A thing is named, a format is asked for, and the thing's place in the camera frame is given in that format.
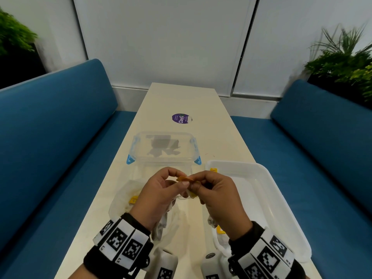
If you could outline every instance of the white plastic tray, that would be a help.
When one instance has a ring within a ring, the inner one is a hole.
[[[294,253],[298,262],[308,262],[311,247],[290,207],[269,171],[261,164],[234,161],[209,161],[205,169],[217,168],[218,173],[230,176],[238,189],[243,207],[251,220],[269,227]],[[225,256],[231,250],[221,246],[212,229],[213,241]]]

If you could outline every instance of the blue cushion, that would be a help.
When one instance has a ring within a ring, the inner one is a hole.
[[[271,114],[372,213],[372,111],[303,80]]]
[[[0,91],[0,249],[116,107],[99,60]]]
[[[269,170],[285,197],[322,278],[370,278],[371,220],[271,120],[231,118],[256,162]]]
[[[115,112],[76,160],[1,262],[2,279],[54,278],[135,114]]]

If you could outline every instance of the potted plant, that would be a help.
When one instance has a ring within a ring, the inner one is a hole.
[[[36,33],[0,8],[0,89],[46,73],[34,41]]]
[[[321,54],[305,68],[311,73],[310,84],[372,109],[372,43],[354,52],[364,28],[346,31],[337,26],[332,35],[323,28],[320,41],[311,46],[313,54]]]

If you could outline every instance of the transparent storage box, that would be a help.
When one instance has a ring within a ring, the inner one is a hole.
[[[133,137],[127,164],[135,164],[135,178],[148,178],[171,166],[191,174],[193,164],[201,165],[196,138],[186,132],[139,132]]]

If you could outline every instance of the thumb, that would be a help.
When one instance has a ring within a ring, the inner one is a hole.
[[[190,185],[189,190],[191,190],[194,194],[198,195],[198,197],[205,202],[209,196],[211,195],[211,190],[207,189],[202,185],[200,182],[194,182]]]
[[[178,194],[186,191],[186,189],[188,188],[189,185],[190,185],[190,182],[188,182],[188,181],[181,181],[181,182],[174,183],[174,184],[172,184],[169,187],[164,189],[165,194],[166,194],[167,198],[173,199]]]

